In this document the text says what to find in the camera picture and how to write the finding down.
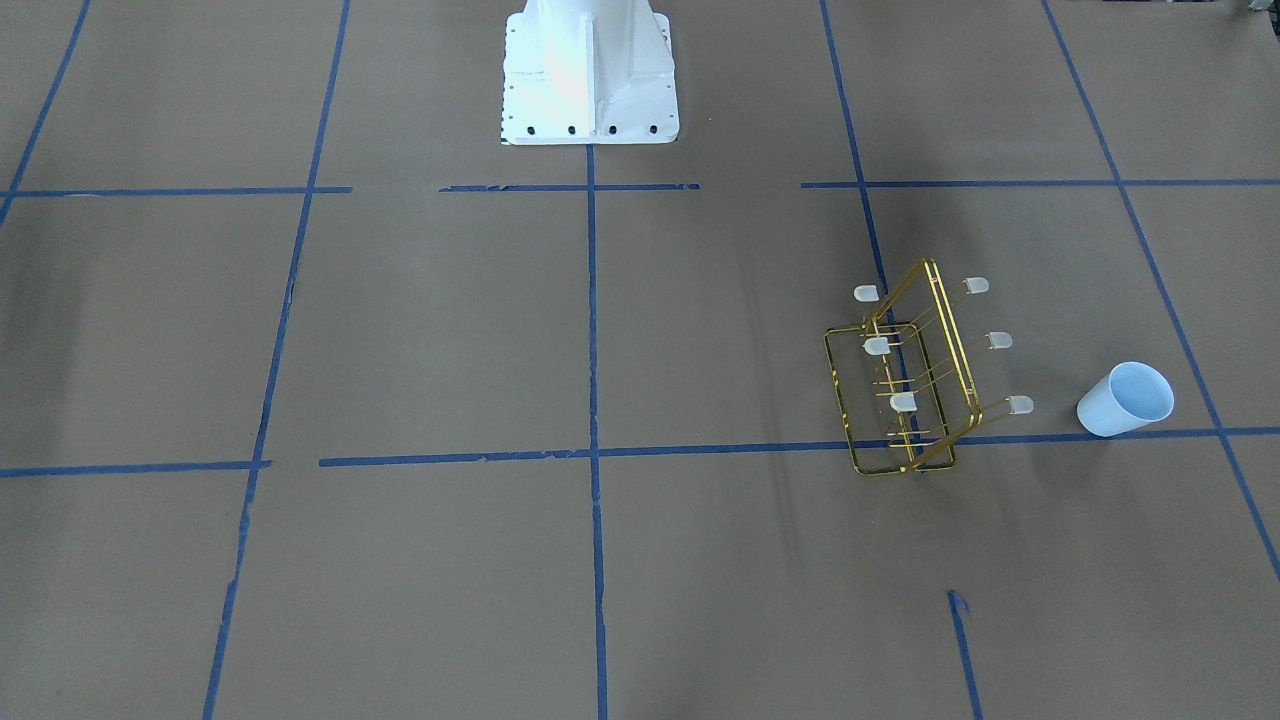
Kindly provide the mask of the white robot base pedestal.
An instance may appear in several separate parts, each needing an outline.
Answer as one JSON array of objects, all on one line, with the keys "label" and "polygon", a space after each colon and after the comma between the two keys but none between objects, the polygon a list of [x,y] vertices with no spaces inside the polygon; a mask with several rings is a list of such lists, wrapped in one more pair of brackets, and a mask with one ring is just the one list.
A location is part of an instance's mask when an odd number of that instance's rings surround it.
[{"label": "white robot base pedestal", "polygon": [[527,1],[506,18],[500,142],[672,143],[669,18],[648,1]]}]

